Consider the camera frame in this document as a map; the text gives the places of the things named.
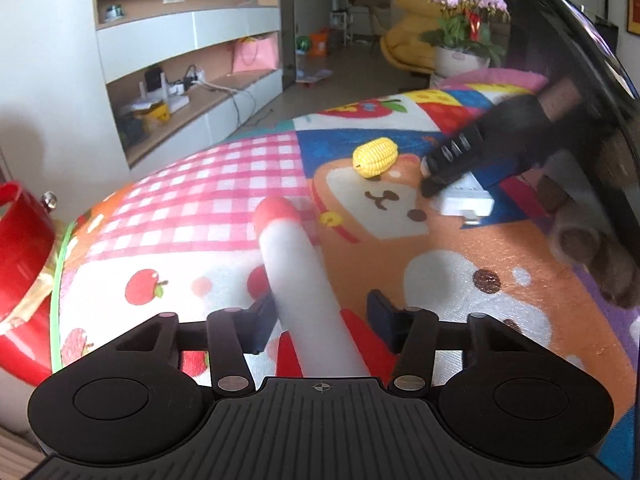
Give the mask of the white red foam stick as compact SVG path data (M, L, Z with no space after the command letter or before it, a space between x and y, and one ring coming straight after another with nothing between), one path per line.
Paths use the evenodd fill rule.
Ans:
M388 382L396 358L361 316L338 303L295 206L265 198L254 212L254 229L282 327L276 375Z

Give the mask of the pink orchid flower pot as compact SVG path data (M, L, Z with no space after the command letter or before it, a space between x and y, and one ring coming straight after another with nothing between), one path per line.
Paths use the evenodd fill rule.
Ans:
M435 74L448 78L499 67L506 48L491 39L490 20L509 21L506 0L427 0L440 10L438 29L420 39L435 48Z

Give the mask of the black remote control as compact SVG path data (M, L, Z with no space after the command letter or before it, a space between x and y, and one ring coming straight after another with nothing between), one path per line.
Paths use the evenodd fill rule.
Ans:
M492 164L495 154L480 122L464 126L422 157L422 195L434 197L468 172Z

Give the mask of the pink gift bag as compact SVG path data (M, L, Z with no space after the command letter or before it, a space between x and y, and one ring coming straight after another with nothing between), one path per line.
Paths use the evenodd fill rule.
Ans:
M233 73L277 70L279 68L279 45L276 37L246 37L233 45Z

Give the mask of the white tv cabinet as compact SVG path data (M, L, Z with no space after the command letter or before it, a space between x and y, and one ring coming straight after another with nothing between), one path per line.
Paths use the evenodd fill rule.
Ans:
M136 140L119 133L131 173L144 176L209 148L248 123L283 90L277 70L233 73L233 45L273 36L277 6L232 6L128 18L96 31L108 96L117 121L140 119Z

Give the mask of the colourful cartoon play mat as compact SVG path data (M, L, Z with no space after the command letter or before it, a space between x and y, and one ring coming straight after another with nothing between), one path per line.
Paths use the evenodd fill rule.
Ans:
M419 190L422 156L493 105L538 90L544 77L488 68L437 89L365 100L295 118L152 172L93 206L66 238L52 301L55 370L152 315L184 322L245 309L269 288L254 229L267 197L298 210L340 306L366 322L380 290L396 306L462 322L486 313L600 380L615 405L600 460L631 478L639 313L607 302L581 266L551 249L552 218L533 174L492 166L476 174L495 200L478 226L445 217ZM365 179L352 152L377 138L399 150ZM250 356L256 380L276 374L282 327Z

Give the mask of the yellow corn toy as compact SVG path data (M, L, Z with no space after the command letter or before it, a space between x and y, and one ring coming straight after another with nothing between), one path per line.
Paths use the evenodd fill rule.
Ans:
M352 152L352 168L365 179L384 174L398 159L397 144L389 138L377 138Z

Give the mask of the yellow duck chair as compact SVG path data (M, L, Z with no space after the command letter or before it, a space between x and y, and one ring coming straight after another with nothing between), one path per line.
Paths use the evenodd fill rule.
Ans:
M439 29L439 5L430 0L393 0L392 10L400 11L401 16L380 39L382 55L398 70L431 75L435 48L420 36Z

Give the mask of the white battery charger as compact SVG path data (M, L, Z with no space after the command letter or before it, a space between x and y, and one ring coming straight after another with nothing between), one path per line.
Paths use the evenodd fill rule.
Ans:
M431 206L442 216L462 218L469 226L488 218L494 205L495 200L474 174L465 174L431 199Z

